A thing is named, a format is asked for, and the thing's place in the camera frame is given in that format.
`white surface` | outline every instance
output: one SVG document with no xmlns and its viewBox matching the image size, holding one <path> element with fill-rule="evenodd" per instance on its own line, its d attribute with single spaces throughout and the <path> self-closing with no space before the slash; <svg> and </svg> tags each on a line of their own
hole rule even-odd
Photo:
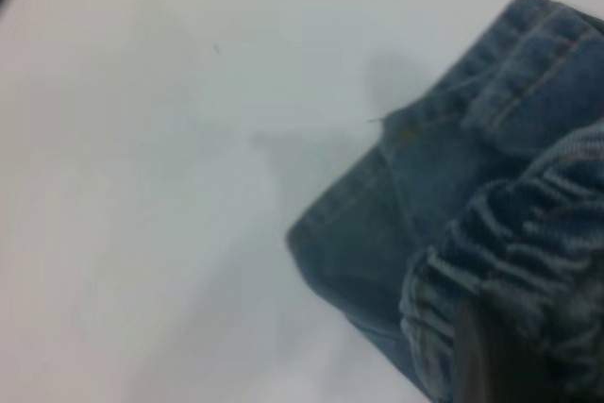
<svg viewBox="0 0 604 403">
<path fill-rule="evenodd" d="M 283 234 L 507 1 L 14 0 L 0 401 L 422 401 Z"/>
</svg>

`seam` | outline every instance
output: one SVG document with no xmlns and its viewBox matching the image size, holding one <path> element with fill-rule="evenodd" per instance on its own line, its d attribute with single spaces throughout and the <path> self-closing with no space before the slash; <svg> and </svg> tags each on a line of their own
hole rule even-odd
<svg viewBox="0 0 604 403">
<path fill-rule="evenodd" d="M 472 47 L 469 48 L 468 53 L 469 54 L 473 54 L 474 53 L 473 51 L 476 51 L 480 47 L 484 47 L 484 40 L 486 38 L 486 35 L 490 31 L 498 29 L 501 26 L 503 26 L 504 24 L 507 24 L 507 25 L 505 25 L 505 27 L 509 27 L 509 28 L 515 29 L 516 32 L 518 33 L 518 35 L 517 35 L 517 37 L 514 40 L 512 40 L 506 46 L 506 48 L 504 50 L 502 50 L 501 52 L 498 53 L 498 55 L 493 59 L 493 61 L 491 63 L 487 63 L 486 64 L 487 67 L 489 67 L 489 66 L 496 66 L 496 65 L 498 65 L 499 63 L 501 63 L 502 61 L 504 61 L 505 59 L 508 58 L 508 56 L 513 51 L 513 49 L 516 48 L 516 46 L 518 45 L 518 43 L 520 43 L 525 38 L 525 36 L 536 25 L 538 25 L 539 23 L 541 23 L 544 20 L 545 17 L 548 17 L 550 15 L 550 13 L 553 14 L 556 10 L 558 10 L 560 8 L 561 8 L 560 4 L 551 2 L 549 5 L 546 5 L 544 8 L 542 8 L 537 13 L 537 15 L 534 18 L 532 18 L 530 20 L 530 22 L 527 25 L 525 25 L 524 27 L 522 27 L 522 28 L 517 27 L 516 24 L 514 24 L 513 21 L 511 21 L 511 20 L 504 21 L 503 17 L 500 16 L 499 19 L 495 20 L 495 23 L 491 27 L 489 27 L 489 29 L 487 29 L 487 31 L 478 39 L 477 44 L 475 46 L 472 46 Z M 472 75 L 471 77 L 479 76 L 479 75 L 480 75 L 480 72 Z"/>
<path fill-rule="evenodd" d="M 501 123 L 521 104 L 522 101 L 524 101 L 524 99 L 526 99 L 529 94 L 534 92 L 537 88 L 554 76 L 556 71 L 562 66 L 564 59 L 571 54 L 579 46 L 581 41 L 591 32 L 591 28 L 586 28 L 580 32 L 574 40 L 569 42 L 550 63 L 549 68 L 541 73 L 540 77 L 530 82 L 519 94 L 513 96 L 504 103 L 499 112 L 494 114 L 491 120 L 488 122 L 487 129 L 495 129 L 499 127 Z"/>
<path fill-rule="evenodd" d="M 498 58 L 494 59 L 494 61 L 492 63 L 485 65 L 484 71 L 488 71 L 489 68 L 499 65 L 502 61 L 505 61 L 508 58 L 508 56 L 512 53 L 512 51 L 529 34 L 529 32 L 531 30 L 533 30 L 541 22 L 544 22 L 546 18 L 548 18 L 550 15 L 554 14 L 559 9 L 560 9 L 559 4 L 552 4 L 548 8 L 544 8 L 542 11 L 540 11 L 539 14 L 537 14 L 537 16 L 535 16 L 525 27 L 523 27 L 520 30 L 516 29 L 516 30 L 518 30 L 518 36 L 516 37 L 516 39 L 513 40 L 507 46 L 507 48 L 500 53 Z M 446 95 L 451 92 L 455 92 L 466 85 L 466 82 L 468 82 L 468 80 L 466 80 L 466 79 L 469 79 L 469 82 L 471 82 L 471 81 L 474 81 L 474 79 L 476 79 L 482 75 L 483 75 L 482 71 L 478 72 L 474 75 L 469 76 L 468 78 L 465 78 L 462 82 L 460 82 L 458 84 L 451 84 L 450 87 L 448 87 L 447 89 L 444 89 L 441 92 L 436 92 L 433 95 L 441 96 L 441 95 Z M 407 129 L 403 129 L 396 135 L 396 139 L 394 140 L 393 146 L 398 147 L 398 146 L 410 141 L 414 136 L 418 135 L 426 127 L 431 127 L 434 124 L 441 123 L 442 121 L 444 121 L 450 117 L 453 117 L 456 114 L 464 113 L 466 110 L 467 110 L 467 108 L 461 108 L 461 107 L 449 109 L 449 110 L 446 110 L 445 113 L 437 116 L 434 119 L 428 119 L 425 122 L 420 123 L 419 125 L 412 126 Z"/>
<path fill-rule="evenodd" d="M 383 176 L 387 172 L 386 168 L 379 169 L 375 171 L 371 177 L 356 191 L 353 195 L 347 198 L 346 203 L 341 206 L 338 210 L 336 210 L 333 214 L 331 214 L 325 222 L 322 222 L 321 225 L 317 228 L 308 228 L 309 232 L 301 234 L 300 241 L 296 242 L 297 247 L 303 247 L 308 243 L 312 242 L 319 236 L 326 228 L 335 223 L 338 219 L 340 219 L 344 214 L 352 210 L 352 208 L 357 204 L 359 199 L 372 187 L 376 185 L 379 178 Z M 306 215 L 302 217 L 301 222 L 305 222 L 304 219 Z"/>
<path fill-rule="evenodd" d="M 442 123 L 452 117 L 455 117 L 456 115 L 461 115 L 461 114 L 463 114 L 462 108 L 455 108 L 455 109 L 447 110 L 444 113 L 442 113 L 441 115 L 439 115 L 438 117 L 426 120 L 425 122 L 423 122 L 417 126 L 403 129 L 398 134 L 396 134 L 396 139 L 394 139 L 393 146 L 398 148 L 401 145 L 410 142 L 413 138 L 417 137 L 425 129 L 436 126 L 439 123 Z"/>
</svg>

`stitching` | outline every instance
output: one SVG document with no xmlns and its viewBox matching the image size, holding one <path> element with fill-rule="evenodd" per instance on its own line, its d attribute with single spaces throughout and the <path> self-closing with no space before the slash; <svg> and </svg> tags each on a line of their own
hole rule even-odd
<svg viewBox="0 0 604 403">
<path fill-rule="evenodd" d="M 500 64 L 502 61 L 506 60 L 508 58 L 508 56 L 512 53 L 512 51 L 516 47 L 518 47 L 518 44 L 535 28 L 535 26 L 537 26 L 541 22 L 544 22 L 546 18 L 553 15 L 559 9 L 560 9 L 560 5 L 558 5 L 558 4 L 552 4 L 552 5 L 548 6 L 547 8 L 542 9 L 539 12 L 539 14 L 537 14 L 537 16 L 535 16 L 524 28 L 518 30 L 518 36 L 516 37 L 516 39 L 513 42 L 511 42 L 504 51 L 501 51 L 501 53 L 499 54 L 499 57 L 497 59 L 494 59 L 494 62 L 491 63 L 490 65 L 488 65 L 484 71 L 488 71 L 489 67 L 496 66 L 496 65 Z M 472 82 L 476 78 L 482 76 L 483 74 L 484 74 L 483 72 L 478 72 L 474 75 L 469 76 L 463 82 L 458 83 L 458 84 L 451 84 L 450 87 L 444 89 L 442 92 L 436 92 L 434 95 L 441 96 L 441 95 L 448 94 L 450 92 L 457 91 L 460 88 L 467 85 L 466 82 Z M 397 138 L 394 140 L 394 144 L 401 145 L 403 143 L 406 143 L 409 140 L 411 140 L 414 136 L 419 134 L 419 132 L 422 129 L 433 126 L 434 124 L 440 123 L 443 120 L 445 120 L 446 118 L 454 116 L 456 113 L 461 114 L 461 113 L 463 113 L 463 111 L 464 111 L 463 108 L 449 109 L 445 113 L 439 115 L 438 117 L 436 117 L 434 119 L 429 119 L 429 120 L 426 120 L 424 123 L 420 123 L 417 126 L 403 129 L 401 132 L 399 132 L 397 134 Z"/>
<path fill-rule="evenodd" d="M 463 114 L 462 108 L 455 108 L 455 109 L 447 110 L 443 114 L 439 115 L 438 117 L 426 120 L 425 122 L 423 122 L 417 126 L 403 129 L 396 135 L 396 139 L 394 140 L 393 145 L 395 145 L 396 147 L 399 147 L 400 145 L 403 145 L 404 143 L 408 143 L 413 138 L 417 137 L 419 135 L 419 133 L 422 132 L 423 130 L 425 130 L 429 127 L 432 127 L 432 126 L 436 126 L 439 123 L 442 123 L 443 121 L 448 120 L 449 118 L 452 118 L 452 117 L 455 117 L 455 116 L 461 115 L 461 114 Z"/>
<path fill-rule="evenodd" d="M 578 47 L 578 45 L 583 40 L 583 38 L 585 38 L 585 36 L 587 36 L 591 32 L 592 32 L 592 29 L 587 28 L 587 29 L 583 30 L 581 33 L 579 33 L 574 40 L 569 42 L 563 48 L 563 50 L 558 54 L 558 56 L 556 56 L 554 58 L 554 60 L 550 64 L 549 68 L 546 71 L 542 72 L 541 77 L 538 77 L 532 83 L 529 83 L 523 91 L 521 91 L 518 95 L 513 96 L 510 100 L 508 100 L 508 101 L 506 101 L 506 103 L 504 103 L 504 106 L 501 108 L 501 110 L 498 113 L 496 113 L 493 116 L 493 118 L 489 121 L 489 124 L 487 127 L 488 128 L 497 128 L 498 126 L 500 126 L 500 124 L 506 119 L 506 117 L 508 117 L 508 115 L 510 115 L 512 113 L 512 111 L 515 108 L 517 108 L 520 105 L 520 103 L 522 101 L 524 101 L 524 99 L 529 94 L 534 92 L 539 86 L 543 85 L 552 76 L 554 76 L 556 71 L 562 66 L 564 59 L 570 53 L 572 53 Z"/>
<path fill-rule="evenodd" d="M 300 241 L 297 242 L 297 246 L 298 247 L 303 247 L 304 245 L 312 242 L 317 236 L 319 236 L 327 227 L 331 226 L 332 224 L 334 224 L 340 217 L 342 217 L 344 214 L 346 214 L 347 212 L 349 212 L 359 201 L 359 199 L 367 192 L 369 191 L 373 186 L 376 185 L 376 183 L 378 182 L 379 178 L 381 176 L 383 176 L 383 174 L 385 174 L 387 172 L 386 168 L 382 168 L 379 169 L 378 171 L 375 171 L 371 178 L 368 179 L 361 188 L 359 188 L 358 191 L 356 191 L 354 193 L 354 195 L 351 195 L 347 200 L 346 203 L 344 205 L 342 205 L 340 207 L 339 210 L 336 210 L 333 214 L 331 214 L 331 216 L 329 216 L 325 222 L 322 222 L 321 225 L 317 228 L 308 228 L 309 232 L 308 233 L 304 233 L 301 235 Z"/>
</svg>

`folded jeans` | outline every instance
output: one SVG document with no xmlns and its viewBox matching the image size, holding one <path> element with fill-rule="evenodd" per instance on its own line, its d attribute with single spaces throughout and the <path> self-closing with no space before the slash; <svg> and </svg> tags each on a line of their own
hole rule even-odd
<svg viewBox="0 0 604 403">
<path fill-rule="evenodd" d="M 444 340 L 452 333 L 448 317 L 441 325 L 419 306 L 450 309 L 462 291 L 426 295 L 438 286 L 422 276 L 432 257 L 448 258 L 441 247 L 451 226 L 482 212 L 481 197 L 525 181 L 546 150 L 598 121 L 603 31 L 598 19 L 562 4 L 512 1 L 432 89 L 385 119 L 379 143 L 289 232 L 312 289 L 434 399 L 450 397 Z M 575 143 L 565 143 L 572 152 Z M 530 203 L 518 206 L 532 214 Z"/>
</svg>

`denim pants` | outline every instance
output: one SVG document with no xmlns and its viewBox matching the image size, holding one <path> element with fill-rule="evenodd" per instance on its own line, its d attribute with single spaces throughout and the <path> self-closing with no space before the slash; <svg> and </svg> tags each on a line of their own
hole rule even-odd
<svg viewBox="0 0 604 403">
<path fill-rule="evenodd" d="M 599 160 L 594 150 L 604 148 L 603 32 L 598 19 L 562 4 L 513 0 L 432 89 L 385 119 L 379 143 L 288 234 L 310 287 L 434 400 L 450 400 L 451 322 L 470 293 L 525 320 L 520 333 L 544 340 L 569 389 L 599 385 L 584 361 L 594 357 L 573 356 L 578 334 L 601 348 L 599 318 L 586 316 L 599 307 L 598 279 L 584 276 L 579 288 L 569 270 L 599 269 L 589 251 L 604 241 L 595 233 L 604 203 L 563 214 L 572 197 L 604 190 L 604 166 L 564 167 L 575 154 Z M 555 188 L 539 183 L 551 168 Z M 535 221 L 558 210 L 563 219 L 552 225 Z M 524 255 L 522 235 L 532 235 Z M 548 255 L 551 247 L 560 255 Z M 577 307 L 574 321 L 555 322 Z M 555 339 L 570 344 L 555 350 Z"/>
</svg>

